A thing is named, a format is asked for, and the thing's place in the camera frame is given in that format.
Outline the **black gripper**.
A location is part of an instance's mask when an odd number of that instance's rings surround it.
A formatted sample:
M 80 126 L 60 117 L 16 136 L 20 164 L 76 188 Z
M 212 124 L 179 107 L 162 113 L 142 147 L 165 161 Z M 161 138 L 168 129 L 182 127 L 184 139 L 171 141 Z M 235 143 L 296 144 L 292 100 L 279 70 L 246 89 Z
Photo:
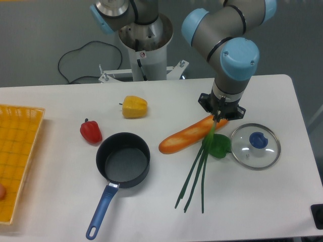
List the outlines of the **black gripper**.
M 217 98 L 213 93 L 201 93 L 198 103 L 206 112 L 213 116 L 212 120 L 214 122 L 218 122 L 222 119 L 242 119 L 246 112 L 246 109 L 239 105 L 239 100 L 229 102 L 224 96 Z

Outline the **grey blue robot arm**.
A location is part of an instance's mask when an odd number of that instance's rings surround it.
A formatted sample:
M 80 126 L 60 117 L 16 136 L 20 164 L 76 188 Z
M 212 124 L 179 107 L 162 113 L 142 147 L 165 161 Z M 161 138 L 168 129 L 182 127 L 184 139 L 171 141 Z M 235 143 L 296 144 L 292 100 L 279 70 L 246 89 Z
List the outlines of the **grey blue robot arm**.
M 198 100 L 214 120 L 243 118 L 239 101 L 259 61 L 258 47 L 243 35 L 272 18 L 276 9 L 276 1 L 224 1 L 214 14 L 199 8 L 184 19 L 184 39 L 216 72 L 211 92 Z M 134 81 L 167 77 L 166 47 L 173 26 L 157 1 L 97 1 L 90 11 L 103 33 L 118 33 Z

